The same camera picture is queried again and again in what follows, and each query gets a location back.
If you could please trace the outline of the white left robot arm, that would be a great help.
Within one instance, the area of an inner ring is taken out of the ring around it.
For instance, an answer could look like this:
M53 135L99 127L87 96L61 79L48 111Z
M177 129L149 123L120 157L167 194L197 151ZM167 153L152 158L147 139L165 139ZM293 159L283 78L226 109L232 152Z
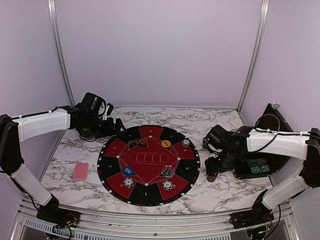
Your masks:
M114 136L125 129L120 118L111 117L114 106L87 92L75 106L56 106L37 113L0 116L0 170L41 206L53 223L63 219L63 211L52 202L53 195L41 184L46 168L67 130L75 130L85 141Z

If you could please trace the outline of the orange big blind button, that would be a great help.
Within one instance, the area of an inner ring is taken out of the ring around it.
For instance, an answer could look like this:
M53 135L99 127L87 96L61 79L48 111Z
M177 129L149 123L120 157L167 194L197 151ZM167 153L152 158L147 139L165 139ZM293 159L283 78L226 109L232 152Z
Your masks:
M161 141L161 146L164 148L169 148L171 146L171 142L169 140L162 140Z

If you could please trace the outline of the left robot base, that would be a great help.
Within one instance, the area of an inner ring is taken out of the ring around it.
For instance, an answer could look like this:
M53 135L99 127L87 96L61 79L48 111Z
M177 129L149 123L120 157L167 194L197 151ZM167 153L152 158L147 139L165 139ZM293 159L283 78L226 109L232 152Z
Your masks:
M36 217L40 220L56 224L56 228L76 227L79 223L80 213L60 208L57 205L40 205Z

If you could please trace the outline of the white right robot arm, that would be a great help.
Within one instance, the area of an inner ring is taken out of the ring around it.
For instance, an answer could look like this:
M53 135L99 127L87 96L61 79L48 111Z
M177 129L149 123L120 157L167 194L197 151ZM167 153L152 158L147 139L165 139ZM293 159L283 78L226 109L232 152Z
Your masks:
M202 140L202 147L216 157L205 161L206 174L210 178L236 168L252 154L272 154L303 160L300 170L267 190L256 199L247 219L258 224L267 216L267 210L292 198L308 188L320 186L320 131L287 132L242 126L227 131L220 125L214 126Z

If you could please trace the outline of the blue small blind button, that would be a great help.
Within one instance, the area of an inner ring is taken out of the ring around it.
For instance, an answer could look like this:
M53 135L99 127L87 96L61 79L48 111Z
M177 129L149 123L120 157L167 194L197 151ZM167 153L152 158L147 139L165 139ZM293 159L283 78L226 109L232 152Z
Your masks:
M123 169L123 175L124 176L127 176L127 177L130 177L130 176L135 176L136 173L134 171L134 168L131 167L131 166L126 166L124 169Z

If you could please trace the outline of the red brown chip stack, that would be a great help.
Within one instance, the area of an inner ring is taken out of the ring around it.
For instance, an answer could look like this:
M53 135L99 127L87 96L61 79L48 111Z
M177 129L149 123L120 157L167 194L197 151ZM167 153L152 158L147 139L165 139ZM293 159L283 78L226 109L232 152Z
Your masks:
M207 175L206 180L213 183L217 179L217 175Z

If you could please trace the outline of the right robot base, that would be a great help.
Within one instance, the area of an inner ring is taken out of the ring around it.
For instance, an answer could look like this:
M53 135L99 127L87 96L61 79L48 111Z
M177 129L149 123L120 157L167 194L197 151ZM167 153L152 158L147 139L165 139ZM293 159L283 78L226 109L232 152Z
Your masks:
M229 216L229 223L233 225L234 229L248 228L246 230L247 236L253 240L254 238L264 238L270 230L267 223L272 226L274 219L271 210L257 207L232 213Z

